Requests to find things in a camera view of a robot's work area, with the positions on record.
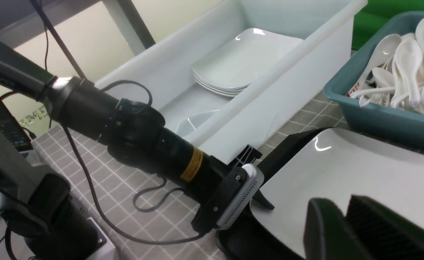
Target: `teal bin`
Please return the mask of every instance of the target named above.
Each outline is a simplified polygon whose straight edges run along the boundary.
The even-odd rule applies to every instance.
[[[387,35],[415,32],[424,12],[402,13],[378,31],[324,87],[324,95],[338,102],[349,126],[380,138],[424,150],[424,115],[376,104],[359,107],[346,97],[360,77],[376,45]]]

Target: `white plate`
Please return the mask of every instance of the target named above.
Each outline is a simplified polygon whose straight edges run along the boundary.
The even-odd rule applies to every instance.
[[[196,61],[192,70],[211,85],[242,88],[302,42],[299,38],[249,28]]]
[[[194,76],[194,79],[196,79],[196,81],[201,81],[205,85],[210,86],[210,87],[212,87],[214,89],[217,89],[217,90],[220,90],[220,91],[225,91],[225,92],[241,92],[245,88],[248,87],[248,85],[247,86],[244,86],[244,87],[240,87],[240,88],[227,88],[227,87],[214,86],[214,85],[210,84],[209,82],[205,81],[203,78],[201,78],[196,73],[194,73],[194,71],[192,72],[192,74]]]
[[[347,130],[321,132],[260,191],[275,209],[251,202],[253,215],[302,257],[313,197],[332,200],[346,214],[352,194],[369,196],[424,228],[424,155]]]
[[[175,133],[182,138],[186,137],[200,127],[204,122],[209,120],[209,118],[211,118],[217,111],[218,110],[207,111],[185,118],[178,124]]]
[[[205,89],[207,89],[207,90],[209,90],[209,91],[211,91],[211,92],[214,92],[215,94],[219,94],[219,95],[222,95],[222,96],[225,96],[225,97],[235,97],[235,96],[237,96],[239,93],[229,93],[229,92],[222,92],[222,91],[219,91],[219,90],[217,90],[217,89],[214,89],[214,88],[211,88],[211,87],[209,87],[209,86],[206,86],[205,84],[202,84],[201,82],[198,82],[198,81],[196,81],[201,87],[204,87]]]
[[[244,88],[240,88],[240,89],[223,90],[223,89],[220,89],[220,88],[214,87],[214,86],[212,86],[211,84],[207,84],[207,82],[203,81],[202,79],[200,79],[200,78],[198,78],[198,77],[196,77],[196,76],[194,76],[194,80],[195,80],[196,82],[200,82],[200,83],[201,83],[202,85],[204,85],[204,86],[210,87],[210,88],[212,88],[212,89],[217,90],[218,92],[222,92],[222,93],[226,93],[226,94],[238,94],[238,93],[240,93],[240,92],[242,92],[243,90],[245,90],[245,89],[246,89],[246,88],[244,87]]]

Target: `wall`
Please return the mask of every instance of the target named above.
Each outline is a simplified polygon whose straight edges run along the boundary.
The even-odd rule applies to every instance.
[[[141,17],[156,42],[209,10],[220,0],[133,0]],[[57,25],[56,30],[86,74],[96,81],[124,64],[134,55],[111,19],[103,3]],[[59,76],[77,75],[59,46],[49,34],[48,69]],[[38,35],[15,51],[44,67],[46,49],[45,33]],[[0,86],[0,95],[8,89]],[[42,104],[21,95],[5,100],[5,104],[17,120],[32,114]],[[36,120],[30,130],[42,135],[48,129],[48,118]]]

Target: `computer monitor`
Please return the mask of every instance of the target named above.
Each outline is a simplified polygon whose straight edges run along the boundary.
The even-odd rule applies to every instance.
[[[31,139],[3,102],[0,102],[0,132],[18,152],[25,153],[33,150]]]

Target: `white plastic bin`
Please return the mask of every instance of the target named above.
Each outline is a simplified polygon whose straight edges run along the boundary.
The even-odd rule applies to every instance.
[[[350,57],[353,17],[367,0],[225,0],[176,33],[100,79],[104,86],[129,79],[144,84],[166,127],[220,109],[186,139],[229,162],[247,144],[262,145],[322,90]],[[231,99],[195,83],[191,66],[248,28],[304,39],[265,75]],[[147,102],[135,85],[109,92]]]

